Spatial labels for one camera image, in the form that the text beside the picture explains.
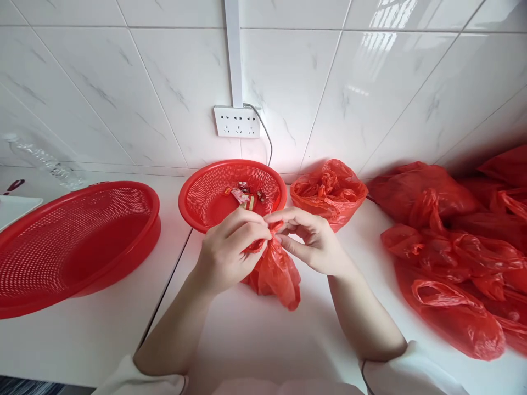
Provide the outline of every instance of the marble tile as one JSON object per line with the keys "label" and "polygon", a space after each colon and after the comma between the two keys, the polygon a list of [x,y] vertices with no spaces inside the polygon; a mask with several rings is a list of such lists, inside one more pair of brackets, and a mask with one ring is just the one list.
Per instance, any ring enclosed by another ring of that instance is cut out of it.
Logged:
{"label": "marble tile", "polygon": [[[338,31],[242,30],[244,100],[262,108],[271,166],[279,173],[298,173],[338,37]],[[263,131],[260,140],[242,140],[242,157],[266,162],[265,141]]]}
{"label": "marble tile", "polygon": [[0,27],[0,53],[0,83],[76,153],[73,160],[133,163],[30,27]]}
{"label": "marble tile", "polygon": [[343,32],[301,172],[331,158],[359,171],[455,37]]}
{"label": "marble tile", "polygon": [[359,176],[435,162],[526,84],[527,35],[461,34]]}
{"label": "marble tile", "polygon": [[350,0],[243,0],[244,27],[341,29]]}
{"label": "marble tile", "polygon": [[527,32],[527,0],[486,0],[467,30]]}
{"label": "marble tile", "polygon": [[483,0],[352,0],[346,29],[459,31]]}
{"label": "marble tile", "polygon": [[27,22],[11,0],[0,0],[0,25],[27,26]]}
{"label": "marble tile", "polygon": [[161,166],[107,165],[105,163],[65,163],[73,170],[95,171],[103,173],[150,174],[152,176],[190,177],[198,170],[193,168]]}
{"label": "marble tile", "polygon": [[126,26],[116,0],[13,0],[31,25]]}
{"label": "marble tile", "polygon": [[218,137],[212,116],[215,105],[231,105],[223,30],[132,29],[132,35],[188,166],[240,158],[239,139]]}
{"label": "marble tile", "polygon": [[280,174],[280,177],[284,180],[287,185],[293,184],[299,177],[298,174]]}
{"label": "marble tile", "polygon": [[[77,156],[55,133],[42,123],[15,96],[0,84],[0,133],[16,133],[28,141],[36,143],[47,153],[59,160],[72,160]],[[0,140],[0,157],[14,157],[5,140]]]}
{"label": "marble tile", "polygon": [[436,163],[453,174],[473,171],[488,158],[527,143],[527,87],[470,132]]}
{"label": "marble tile", "polygon": [[187,167],[128,29],[36,31],[136,165]]}
{"label": "marble tile", "polygon": [[221,0],[119,0],[128,26],[223,27]]}

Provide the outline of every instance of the wall socket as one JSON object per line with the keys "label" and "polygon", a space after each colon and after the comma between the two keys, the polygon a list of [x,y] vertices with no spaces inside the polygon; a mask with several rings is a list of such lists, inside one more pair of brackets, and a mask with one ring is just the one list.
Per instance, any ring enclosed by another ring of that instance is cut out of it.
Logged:
{"label": "wall socket", "polygon": [[260,120],[252,108],[214,106],[220,137],[260,138]]}

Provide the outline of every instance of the small red basket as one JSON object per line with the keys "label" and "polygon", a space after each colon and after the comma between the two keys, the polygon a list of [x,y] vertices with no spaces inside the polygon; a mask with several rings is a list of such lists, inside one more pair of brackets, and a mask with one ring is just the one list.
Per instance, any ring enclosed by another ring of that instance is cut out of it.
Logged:
{"label": "small red basket", "polygon": [[231,159],[208,165],[185,182],[178,199],[184,220],[201,233],[218,225],[239,206],[233,196],[223,194],[239,181],[247,182],[252,193],[262,190],[267,196],[255,205],[256,213],[264,216],[285,207],[287,188],[276,171],[263,163]]}
{"label": "small red basket", "polygon": [[147,185],[107,182],[72,192],[0,233],[0,319],[100,291],[134,271],[161,233]]}

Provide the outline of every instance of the red plastic basket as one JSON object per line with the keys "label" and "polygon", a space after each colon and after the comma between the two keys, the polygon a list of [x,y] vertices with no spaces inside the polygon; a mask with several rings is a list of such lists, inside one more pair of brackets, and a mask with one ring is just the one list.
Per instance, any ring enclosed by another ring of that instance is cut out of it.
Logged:
{"label": "red plastic basket", "polygon": [[100,291],[134,271],[161,233],[147,185],[92,185],[29,213],[0,233],[0,319]]}
{"label": "red plastic basket", "polygon": [[251,192],[261,189],[267,201],[260,201],[254,211],[264,216],[285,207],[287,188],[280,175],[263,163],[231,159],[208,165],[195,172],[181,188],[178,204],[185,221],[194,229],[206,233],[233,212],[239,203],[225,196],[227,187],[237,187],[246,181]]}

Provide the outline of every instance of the hand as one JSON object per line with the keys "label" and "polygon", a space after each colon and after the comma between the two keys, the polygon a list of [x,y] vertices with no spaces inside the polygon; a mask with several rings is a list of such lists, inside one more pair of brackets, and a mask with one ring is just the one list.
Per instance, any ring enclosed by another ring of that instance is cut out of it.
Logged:
{"label": "hand", "polygon": [[[345,277],[357,271],[326,219],[297,207],[275,211],[264,219],[267,223],[284,221],[284,227],[276,238],[284,249],[317,272]],[[304,244],[287,236],[291,233],[303,239]]]}
{"label": "hand", "polygon": [[[253,241],[266,240],[258,253],[243,253]],[[236,209],[207,232],[198,263],[189,278],[207,294],[216,296],[242,281],[264,253],[271,233],[253,211]]]}

